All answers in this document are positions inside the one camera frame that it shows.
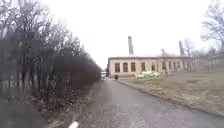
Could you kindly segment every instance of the chimney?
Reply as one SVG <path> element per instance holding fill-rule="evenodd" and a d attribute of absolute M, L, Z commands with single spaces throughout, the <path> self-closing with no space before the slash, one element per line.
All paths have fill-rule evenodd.
<path fill-rule="evenodd" d="M 134 50 L 133 50 L 131 36 L 128 36 L 128 47 L 129 47 L 129 55 L 133 55 L 134 54 Z"/>
<path fill-rule="evenodd" d="M 179 41 L 179 49 L 180 49 L 180 56 L 184 56 L 184 48 L 181 41 Z"/>

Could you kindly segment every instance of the sky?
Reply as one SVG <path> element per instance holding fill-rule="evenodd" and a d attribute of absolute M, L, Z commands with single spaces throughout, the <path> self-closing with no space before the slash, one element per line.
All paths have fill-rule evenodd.
<path fill-rule="evenodd" d="M 132 36 L 136 56 L 161 49 L 179 54 L 179 40 L 189 38 L 206 49 L 201 22 L 210 0 L 42 0 L 56 19 L 80 38 L 91 57 L 105 68 L 108 57 L 128 56 Z"/>

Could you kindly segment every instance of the paved path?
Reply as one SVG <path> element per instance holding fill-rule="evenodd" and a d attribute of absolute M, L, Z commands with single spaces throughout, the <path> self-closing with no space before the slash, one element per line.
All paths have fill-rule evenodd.
<path fill-rule="evenodd" d="M 174 105 L 113 80 L 101 82 L 81 128 L 224 128 L 224 118 Z"/>

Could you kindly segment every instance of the tree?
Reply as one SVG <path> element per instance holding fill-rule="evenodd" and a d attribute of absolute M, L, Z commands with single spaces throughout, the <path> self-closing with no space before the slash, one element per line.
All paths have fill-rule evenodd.
<path fill-rule="evenodd" d="M 216 54 L 216 49 L 214 47 L 211 47 L 209 50 L 208 50 L 208 56 L 215 56 Z"/>
<path fill-rule="evenodd" d="M 185 39 L 184 40 L 184 52 L 187 54 L 187 56 L 191 56 L 191 53 L 194 49 L 193 43 L 190 39 Z"/>
<path fill-rule="evenodd" d="M 204 32 L 201 38 L 204 41 L 214 41 L 221 44 L 224 50 L 224 8 L 219 0 L 212 0 L 205 15 L 206 20 L 202 22 Z"/>
<path fill-rule="evenodd" d="M 58 108 L 57 99 L 99 80 L 100 67 L 66 25 L 53 22 L 46 6 L 35 0 L 14 4 L 0 1 L 0 86 L 30 86 L 34 96 L 49 104 L 53 99 Z"/>

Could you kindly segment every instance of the building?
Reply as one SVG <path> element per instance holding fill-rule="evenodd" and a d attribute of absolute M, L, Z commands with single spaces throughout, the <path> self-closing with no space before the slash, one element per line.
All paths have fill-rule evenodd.
<path fill-rule="evenodd" d="M 108 59 L 109 76 L 132 77 L 142 71 L 157 71 L 161 74 L 172 74 L 182 70 L 201 67 L 197 58 L 186 56 L 157 56 L 157 57 L 110 57 Z"/>

